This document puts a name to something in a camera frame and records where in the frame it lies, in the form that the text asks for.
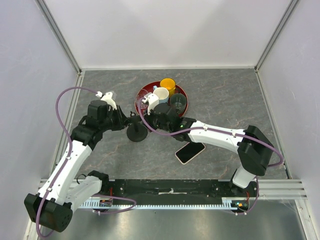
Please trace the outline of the black phone stand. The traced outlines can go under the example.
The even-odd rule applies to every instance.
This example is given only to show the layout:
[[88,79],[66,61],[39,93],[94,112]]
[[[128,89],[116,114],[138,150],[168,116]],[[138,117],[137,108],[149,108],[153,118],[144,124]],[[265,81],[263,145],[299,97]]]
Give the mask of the black phone stand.
[[135,112],[130,112],[130,117],[128,118],[129,124],[126,130],[126,135],[128,139],[132,142],[141,142],[147,135],[147,128],[141,123],[141,117]]

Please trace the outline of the phone with pink case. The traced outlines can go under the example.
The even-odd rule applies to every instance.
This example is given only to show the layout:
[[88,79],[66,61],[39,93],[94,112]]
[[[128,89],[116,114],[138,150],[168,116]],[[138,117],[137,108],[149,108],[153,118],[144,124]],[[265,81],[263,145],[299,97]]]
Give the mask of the phone with pink case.
[[202,153],[205,149],[206,146],[203,143],[189,142],[175,152],[175,157],[181,164],[185,165]]

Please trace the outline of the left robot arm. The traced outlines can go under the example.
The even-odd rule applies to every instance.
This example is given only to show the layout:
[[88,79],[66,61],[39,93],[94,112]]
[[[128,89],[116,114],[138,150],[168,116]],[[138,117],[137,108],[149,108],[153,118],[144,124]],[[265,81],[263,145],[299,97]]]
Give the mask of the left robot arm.
[[43,227],[61,233],[69,225],[73,213],[88,198],[110,193],[109,176],[91,171],[73,190],[73,182],[81,165],[92,153],[103,133],[120,131],[128,126],[129,119],[114,100],[93,100],[87,114],[72,130],[66,152],[47,182],[36,193],[29,193],[24,205],[30,219]]

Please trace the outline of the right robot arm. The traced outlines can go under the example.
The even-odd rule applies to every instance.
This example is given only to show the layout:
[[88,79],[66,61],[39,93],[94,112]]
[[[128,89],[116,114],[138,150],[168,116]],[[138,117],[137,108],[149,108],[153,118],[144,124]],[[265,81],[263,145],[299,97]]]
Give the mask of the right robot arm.
[[203,143],[238,154],[241,166],[231,178],[229,191],[242,196],[256,176],[264,176],[274,147],[263,132],[254,125],[246,129],[230,129],[203,123],[194,118],[179,116],[165,103],[160,103],[144,115],[154,130],[170,134],[180,142]]

